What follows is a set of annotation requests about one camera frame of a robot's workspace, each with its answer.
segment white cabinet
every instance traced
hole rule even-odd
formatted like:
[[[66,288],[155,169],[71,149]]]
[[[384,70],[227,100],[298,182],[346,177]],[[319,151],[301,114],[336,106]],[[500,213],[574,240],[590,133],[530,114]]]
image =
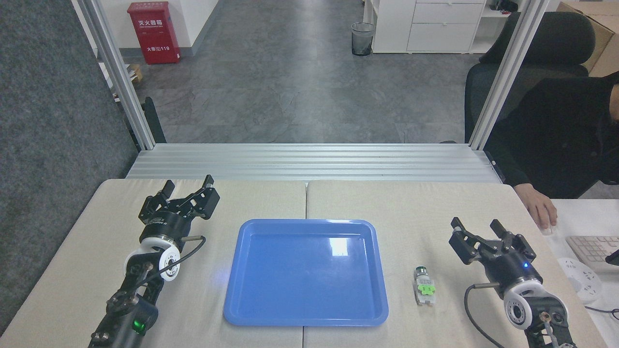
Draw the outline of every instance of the white cabinet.
[[[374,53],[485,53],[507,14],[495,0],[366,0],[364,22],[375,24]]]

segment blue plastic tray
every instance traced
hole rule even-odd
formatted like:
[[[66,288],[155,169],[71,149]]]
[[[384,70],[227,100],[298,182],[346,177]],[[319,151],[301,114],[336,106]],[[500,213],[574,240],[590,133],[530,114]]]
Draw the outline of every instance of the blue plastic tray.
[[[376,230],[363,220],[245,222],[223,314],[235,325],[382,324],[389,308]]]

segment cabinet drawer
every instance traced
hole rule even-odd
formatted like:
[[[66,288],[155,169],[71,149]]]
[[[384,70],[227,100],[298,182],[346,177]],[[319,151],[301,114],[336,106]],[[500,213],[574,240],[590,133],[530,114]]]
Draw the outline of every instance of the cabinet drawer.
[[[476,24],[413,24],[407,51],[467,52]]]
[[[417,4],[413,23],[477,24],[482,4]]]

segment person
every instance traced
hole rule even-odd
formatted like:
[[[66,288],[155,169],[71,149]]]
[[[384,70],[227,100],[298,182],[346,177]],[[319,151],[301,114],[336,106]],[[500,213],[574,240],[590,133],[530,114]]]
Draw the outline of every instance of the person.
[[[619,183],[619,71],[540,81],[496,123],[485,150],[535,223],[555,226],[550,198]]]

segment black cable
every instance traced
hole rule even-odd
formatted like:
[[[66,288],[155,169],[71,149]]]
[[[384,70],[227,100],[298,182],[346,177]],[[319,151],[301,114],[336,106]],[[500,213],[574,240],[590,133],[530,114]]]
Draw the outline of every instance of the black cable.
[[[607,310],[599,310],[597,308],[593,308],[593,307],[589,307],[589,306],[585,306],[585,308],[587,308],[588,310],[592,310],[592,311],[598,311],[600,313],[610,313],[613,316],[613,318],[619,320],[619,316],[617,316],[617,313],[619,313],[619,308],[615,308],[615,309],[609,310],[609,311],[607,311]]]
[[[182,239],[184,239],[184,241],[197,240],[197,239],[194,239],[195,237],[185,237],[185,238],[182,238]],[[199,238],[201,239],[200,244],[198,244],[198,246],[195,247],[193,250],[191,250],[187,255],[183,256],[178,261],[169,264],[167,267],[161,269],[159,272],[151,275],[150,277],[147,277],[143,281],[137,283],[133,288],[131,288],[129,291],[127,291],[127,294],[133,294],[133,292],[136,291],[137,288],[139,288],[140,286],[150,282],[151,280],[153,280],[156,277],[160,276],[161,273],[169,271],[170,269],[174,268],[174,266],[176,266],[177,264],[179,264],[179,263],[185,261],[186,259],[190,258],[193,254],[195,254],[198,250],[200,250],[200,248],[202,248],[202,245],[204,245],[204,243],[206,243],[206,237],[205,236],[199,236]]]
[[[469,317],[470,322],[473,324],[473,326],[475,326],[475,329],[477,329],[477,331],[479,331],[480,334],[482,334],[485,338],[488,339],[488,341],[492,342],[492,344],[494,344],[498,348],[504,348],[499,342],[496,342],[492,337],[490,337],[490,335],[488,335],[484,330],[482,330],[479,327],[479,325],[475,322],[475,320],[473,319],[473,316],[471,316],[470,311],[469,311],[469,292],[471,291],[471,289],[483,289],[487,287],[497,287],[497,286],[499,286],[498,283],[488,283],[488,284],[473,284],[470,287],[468,287],[466,291],[464,292],[464,310],[466,311],[466,315]]]

